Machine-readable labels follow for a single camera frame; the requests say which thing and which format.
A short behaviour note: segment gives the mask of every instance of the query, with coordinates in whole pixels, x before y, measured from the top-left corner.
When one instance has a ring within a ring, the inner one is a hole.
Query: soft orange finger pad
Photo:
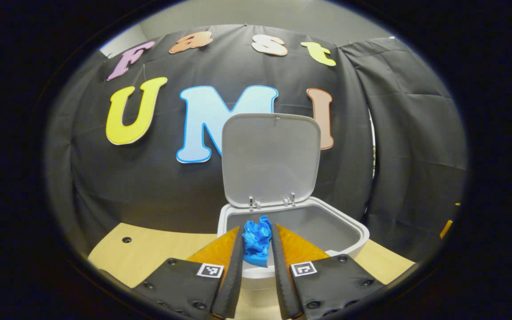
[[[303,263],[305,261],[313,261],[328,258],[329,255],[319,249],[313,243],[303,239],[296,233],[278,225],[278,233],[282,241],[284,249],[284,259],[288,270],[290,265],[294,263]]]
[[[223,265],[222,279],[224,279],[230,263],[230,257],[232,256],[234,240],[236,239],[238,229],[239,227],[236,227],[205,245],[203,249],[188,257],[187,261]]]

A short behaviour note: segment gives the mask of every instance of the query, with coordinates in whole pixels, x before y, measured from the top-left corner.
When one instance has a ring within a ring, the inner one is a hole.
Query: white trash bin
[[[321,131],[313,118],[279,113],[230,117],[222,129],[222,178],[228,204],[222,207],[217,235],[267,215],[330,256],[355,258],[368,229],[320,199],[311,197],[317,178]],[[277,303],[274,257],[268,267],[243,262],[243,289],[255,306]]]

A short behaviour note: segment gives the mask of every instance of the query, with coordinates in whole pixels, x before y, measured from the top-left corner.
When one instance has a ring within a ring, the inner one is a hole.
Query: gray wall
[[[110,57],[171,32],[214,24],[257,24],[297,31],[337,45],[391,36],[390,31],[325,0],[187,0],[153,14],[101,51]]]

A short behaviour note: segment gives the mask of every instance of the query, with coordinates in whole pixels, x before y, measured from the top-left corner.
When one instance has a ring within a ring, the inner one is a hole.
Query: yellow letter u
[[[134,87],[125,87],[116,91],[110,101],[110,112],[106,120],[106,136],[113,144],[131,144],[139,140],[149,129],[151,120],[153,119],[153,111],[155,109],[155,101],[160,87],[167,83],[167,78],[159,77],[148,80],[140,86],[144,91],[138,118],[129,126],[122,124],[122,116],[126,108],[128,97],[135,90]]]

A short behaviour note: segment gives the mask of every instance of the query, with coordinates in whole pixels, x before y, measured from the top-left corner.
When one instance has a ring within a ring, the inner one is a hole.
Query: foam letter
[[[128,51],[122,53],[122,58],[120,62],[114,68],[114,72],[108,76],[106,81],[110,81],[116,77],[119,77],[128,71],[128,63],[134,64],[138,59],[142,56],[142,53],[145,49],[149,49],[153,47],[155,41],[150,41],[141,45],[138,45],[135,48],[129,49]]]
[[[167,83],[167,78],[159,77],[142,83],[140,89],[144,91],[138,117],[133,124],[124,126],[122,116],[126,108],[128,97],[135,90],[134,87],[126,87],[116,91],[110,101],[110,111],[106,120],[106,136],[113,144],[130,144],[140,139],[149,129],[153,119],[155,101],[159,88]]]
[[[257,34],[252,37],[254,43],[252,48],[258,52],[268,53],[270,55],[285,56],[288,54],[288,49],[283,46],[284,42],[280,38],[274,36]]]
[[[230,111],[219,93],[210,86],[192,87],[181,91],[179,97],[187,102],[183,148],[177,152],[181,163],[205,162],[211,150],[204,144],[204,129],[222,154],[222,127],[228,118],[239,113],[273,113],[278,91],[263,85],[247,87]]]
[[[331,60],[325,56],[325,54],[331,54],[331,51],[329,49],[323,48],[319,43],[317,42],[302,42],[301,45],[304,47],[307,47],[307,50],[309,51],[309,54],[315,61],[319,63],[323,63],[325,65],[329,65],[333,67],[336,65],[335,60]]]
[[[211,31],[201,31],[186,35],[177,40],[177,44],[169,49],[169,53],[177,53],[189,48],[203,47],[203,45],[207,45],[213,41],[213,39],[211,39],[211,34],[213,34]]]
[[[333,147],[331,136],[331,121],[329,120],[329,104],[333,101],[331,95],[321,89],[307,89],[307,95],[313,102],[313,118],[321,129],[321,150]]]

